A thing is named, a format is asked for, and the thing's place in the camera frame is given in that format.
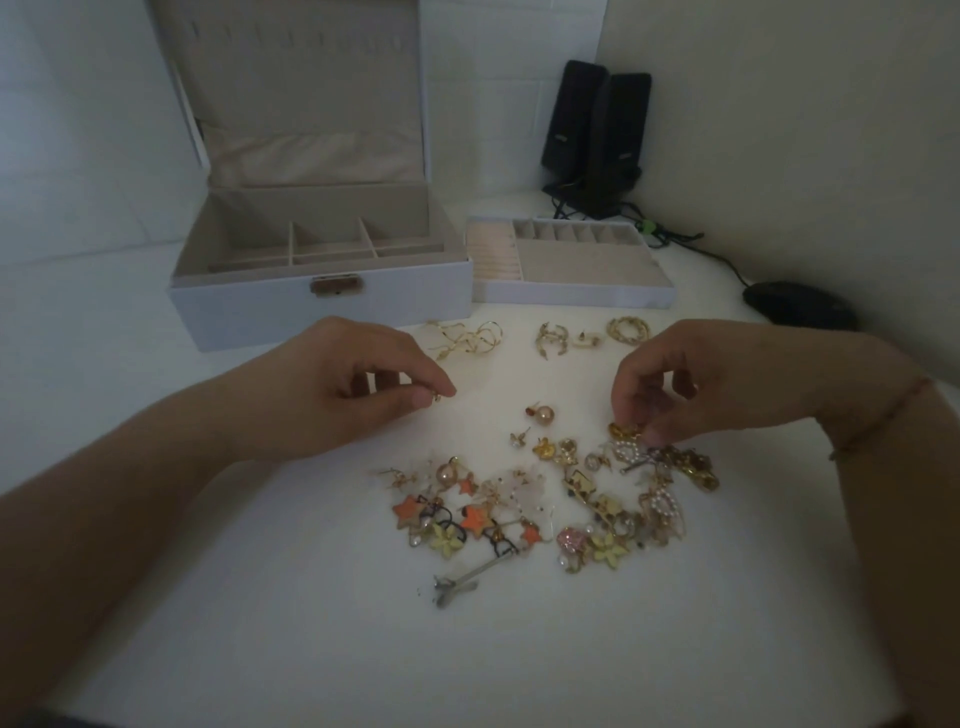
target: stud earring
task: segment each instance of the stud earring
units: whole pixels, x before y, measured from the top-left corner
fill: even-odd
[[[538,425],[549,427],[557,416],[557,413],[553,411],[553,407],[547,407],[546,405],[538,406],[539,404],[539,402],[531,404],[524,412],[526,412],[527,417],[534,418]]]

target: jewelry box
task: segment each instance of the jewelry box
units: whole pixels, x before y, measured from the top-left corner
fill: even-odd
[[[677,291],[631,223],[467,221],[473,299],[669,308]]]
[[[208,172],[169,295],[202,351],[470,315],[429,187],[418,0],[149,0]]]

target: thin bracelet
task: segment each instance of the thin bracelet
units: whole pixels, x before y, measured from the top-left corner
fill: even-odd
[[[860,430],[858,433],[853,435],[847,443],[830,454],[830,460],[836,460],[838,457],[843,455],[849,455],[851,452],[859,448],[864,441],[869,440],[873,437],[879,430],[887,426],[892,420],[895,420],[900,412],[906,407],[906,405],[913,400],[917,395],[919,395],[928,384],[932,384],[933,379],[929,376],[922,376],[913,386],[910,387],[903,395],[901,395],[890,407],[880,415],[873,422],[872,425],[867,425],[864,429]]]

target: gold charm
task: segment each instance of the gold charm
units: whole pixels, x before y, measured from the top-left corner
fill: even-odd
[[[633,327],[636,330],[636,336],[628,336],[623,333],[620,330],[622,326]],[[647,322],[643,319],[638,319],[636,316],[621,316],[607,324],[607,335],[614,341],[619,341],[621,344],[636,347],[650,338],[650,327],[647,326]]]
[[[533,451],[540,460],[553,460],[553,456],[557,454],[557,446],[547,438],[541,437],[540,441],[534,445]]]
[[[518,435],[514,435],[513,432],[510,433],[510,444],[516,449],[524,449],[527,447],[527,432],[530,431],[530,427],[527,427],[525,430],[520,432]]]

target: orange star earring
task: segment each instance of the orange star earring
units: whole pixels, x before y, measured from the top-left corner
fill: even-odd
[[[483,532],[488,528],[493,528],[490,513],[482,506],[468,505],[464,508],[465,518],[460,522],[460,527],[473,534],[473,538],[479,539]]]

